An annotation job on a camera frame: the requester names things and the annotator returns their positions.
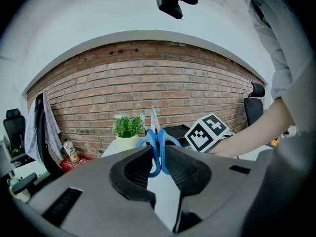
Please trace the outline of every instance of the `person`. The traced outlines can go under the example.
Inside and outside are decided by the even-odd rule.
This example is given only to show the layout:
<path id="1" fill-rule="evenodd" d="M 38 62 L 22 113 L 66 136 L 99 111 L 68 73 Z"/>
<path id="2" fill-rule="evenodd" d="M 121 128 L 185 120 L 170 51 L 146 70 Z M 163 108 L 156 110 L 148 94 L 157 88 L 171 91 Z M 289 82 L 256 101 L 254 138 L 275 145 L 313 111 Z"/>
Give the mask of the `person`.
<path id="1" fill-rule="evenodd" d="M 299 21 L 282 0 L 244 2 L 253 27 L 276 69 L 271 88 L 274 101 L 254 124 L 221 140 L 207 152 L 224 157 L 248 153 L 274 140 L 293 121 L 300 131 L 313 129 L 315 121 L 315 114 L 308 108 L 306 98 L 302 99 L 308 94 L 307 90 L 306 94 L 303 92 L 306 85 L 303 80 L 311 80 L 308 73 L 315 75 L 315 56 Z M 305 118 L 301 115 L 302 110 L 306 112 Z"/>

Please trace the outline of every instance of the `potted plant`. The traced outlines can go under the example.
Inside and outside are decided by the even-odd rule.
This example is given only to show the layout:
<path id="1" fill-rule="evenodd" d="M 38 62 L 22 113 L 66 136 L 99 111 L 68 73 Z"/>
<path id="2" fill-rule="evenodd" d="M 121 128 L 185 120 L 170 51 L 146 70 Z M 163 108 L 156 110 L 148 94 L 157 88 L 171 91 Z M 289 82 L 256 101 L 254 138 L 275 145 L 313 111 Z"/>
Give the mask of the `potted plant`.
<path id="1" fill-rule="evenodd" d="M 114 118 L 117 120 L 114 130 L 117 133 L 116 142 L 120 151 L 135 148 L 139 141 L 138 134 L 145 129 L 145 124 L 141 125 L 145 115 L 141 114 L 134 118 L 129 115 L 115 115 Z"/>

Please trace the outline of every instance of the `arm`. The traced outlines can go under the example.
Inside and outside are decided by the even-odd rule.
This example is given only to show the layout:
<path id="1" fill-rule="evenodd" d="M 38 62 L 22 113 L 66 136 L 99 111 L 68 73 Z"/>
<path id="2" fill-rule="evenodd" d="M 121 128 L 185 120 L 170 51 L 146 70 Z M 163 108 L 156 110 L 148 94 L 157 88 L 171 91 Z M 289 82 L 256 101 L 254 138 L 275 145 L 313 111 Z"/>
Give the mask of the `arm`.
<path id="1" fill-rule="evenodd" d="M 281 98 L 250 127 L 220 141 L 208 153 L 224 157 L 246 154 L 279 137 L 293 123 L 292 116 Z"/>

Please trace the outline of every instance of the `red box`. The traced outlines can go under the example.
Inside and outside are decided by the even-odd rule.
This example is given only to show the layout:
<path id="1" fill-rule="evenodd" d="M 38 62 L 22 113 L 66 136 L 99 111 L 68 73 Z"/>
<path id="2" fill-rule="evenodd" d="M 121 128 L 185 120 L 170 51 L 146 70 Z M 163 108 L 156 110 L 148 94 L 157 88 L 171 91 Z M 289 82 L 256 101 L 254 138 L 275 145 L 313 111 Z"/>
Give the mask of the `red box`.
<path id="1" fill-rule="evenodd" d="M 77 161 L 76 163 L 72 163 L 70 158 L 67 157 L 66 159 L 64 159 L 59 166 L 61 167 L 61 169 L 63 170 L 64 173 L 67 173 L 68 171 L 72 170 L 73 168 L 79 166 L 80 164 L 85 163 L 88 160 L 92 160 L 89 157 L 84 157 L 84 156 L 78 156 L 80 158 L 79 161 Z"/>

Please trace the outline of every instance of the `scissors blade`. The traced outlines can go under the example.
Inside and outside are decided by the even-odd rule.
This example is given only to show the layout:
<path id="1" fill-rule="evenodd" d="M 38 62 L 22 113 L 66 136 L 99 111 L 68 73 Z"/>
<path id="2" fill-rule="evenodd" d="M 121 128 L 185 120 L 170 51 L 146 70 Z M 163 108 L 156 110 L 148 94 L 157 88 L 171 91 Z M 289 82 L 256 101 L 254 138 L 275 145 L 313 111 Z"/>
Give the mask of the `scissors blade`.
<path id="1" fill-rule="evenodd" d="M 156 112 L 152 106 L 151 112 L 150 112 L 150 120 L 151 120 L 151 130 L 155 132 L 155 128 L 157 128 L 157 132 L 160 131 L 160 124 L 156 115 Z"/>

